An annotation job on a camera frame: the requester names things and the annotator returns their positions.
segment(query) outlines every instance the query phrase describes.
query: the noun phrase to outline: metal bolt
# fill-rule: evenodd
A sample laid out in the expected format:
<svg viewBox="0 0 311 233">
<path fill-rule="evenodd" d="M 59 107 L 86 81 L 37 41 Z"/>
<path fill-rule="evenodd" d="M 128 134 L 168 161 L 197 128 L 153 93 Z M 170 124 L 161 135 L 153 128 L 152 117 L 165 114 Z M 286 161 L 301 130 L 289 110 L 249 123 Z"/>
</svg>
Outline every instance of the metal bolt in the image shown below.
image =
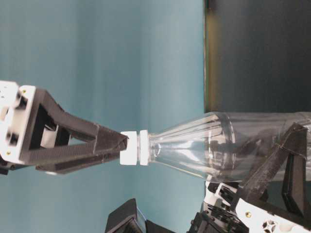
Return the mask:
<svg viewBox="0 0 311 233">
<path fill-rule="evenodd" d="M 245 213 L 245 216 L 246 216 L 246 217 L 251 217 L 251 216 L 252 216 L 252 213 L 251 213 L 251 212 L 246 212 L 246 213 Z"/>
</svg>

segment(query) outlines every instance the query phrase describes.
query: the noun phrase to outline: dark panel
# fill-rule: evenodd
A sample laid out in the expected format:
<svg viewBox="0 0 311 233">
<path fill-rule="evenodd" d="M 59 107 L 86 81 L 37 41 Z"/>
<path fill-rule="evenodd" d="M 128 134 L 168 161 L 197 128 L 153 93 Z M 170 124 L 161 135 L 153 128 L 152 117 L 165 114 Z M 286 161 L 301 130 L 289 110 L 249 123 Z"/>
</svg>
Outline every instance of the dark panel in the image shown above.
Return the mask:
<svg viewBox="0 0 311 233">
<path fill-rule="evenodd" d="M 147 230 L 147 233 L 174 233 L 149 220 L 146 221 L 146 230 Z"/>
<path fill-rule="evenodd" d="M 311 1 L 207 7 L 207 110 L 311 111 Z"/>
<path fill-rule="evenodd" d="M 136 200 L 130 199 L 109 214 L 105 233 L 114 233 L 117 229 L 127 225 L 131 220 L 137 220 Z"/>
</svg>

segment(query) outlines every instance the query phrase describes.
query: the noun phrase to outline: white bottle cap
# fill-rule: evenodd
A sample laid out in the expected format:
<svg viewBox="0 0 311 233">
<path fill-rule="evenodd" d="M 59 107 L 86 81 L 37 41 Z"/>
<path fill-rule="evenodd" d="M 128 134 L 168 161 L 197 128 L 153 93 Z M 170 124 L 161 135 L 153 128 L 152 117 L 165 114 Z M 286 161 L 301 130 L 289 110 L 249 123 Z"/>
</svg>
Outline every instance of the white bottle cap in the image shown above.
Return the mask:
<svg viewBox="0 0 311 233">
<path fill-rule="evenodd" d="M 136 165 L 137 163 L 137 133 L 136 131 L 121 132 L 128 136 L 127 148 L 120 152 L 121 165 Z"/>
<path fill-rule="evenodd" d="M 149 139 L 148 139 L 148 131 L 141 130 L 139 132 L 140 138 L 140 165 L 147 166 L 149 162 Z"/>
</svg>

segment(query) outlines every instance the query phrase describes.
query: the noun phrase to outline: clear plastic bottle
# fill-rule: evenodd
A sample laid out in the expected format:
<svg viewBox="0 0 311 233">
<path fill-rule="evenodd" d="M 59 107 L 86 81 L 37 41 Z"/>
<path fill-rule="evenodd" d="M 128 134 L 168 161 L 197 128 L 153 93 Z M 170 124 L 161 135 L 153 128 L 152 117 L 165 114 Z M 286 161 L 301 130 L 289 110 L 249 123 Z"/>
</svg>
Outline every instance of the clear plastic bottle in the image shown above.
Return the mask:
<svg viewBox="0 0 311 233">
<path fill-rule="evenodd" d="M 311 179 L 311 113 L 208 113 L 160 133 L 140 131 L 140 164 L 161 163 L 212 182 L 245 178 L 294 123 L 308 131 Z M 275 180 L 282 180 L 284 163 Z"/>
</svg>

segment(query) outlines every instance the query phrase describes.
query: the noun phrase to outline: teal wall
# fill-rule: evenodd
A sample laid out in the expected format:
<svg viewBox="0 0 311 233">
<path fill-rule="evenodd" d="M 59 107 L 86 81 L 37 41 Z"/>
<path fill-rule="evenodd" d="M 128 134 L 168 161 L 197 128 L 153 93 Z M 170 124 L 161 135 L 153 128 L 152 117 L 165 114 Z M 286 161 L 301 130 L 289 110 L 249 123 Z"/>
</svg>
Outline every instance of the teal wall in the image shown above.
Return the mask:
<svg viewBox="0 0 311 233">
<path fill-rule="evenodd" d="M 203 113 L 201 0 L 0 0 L 0 79 L 49 90 L 117 131 L 160 131 Z M 101 233 L 131 197 L 152 221 L 189 229 L 201 179 L 118 161 L 66 176 L 0 177 L 6 233 Z"/>
</svg>

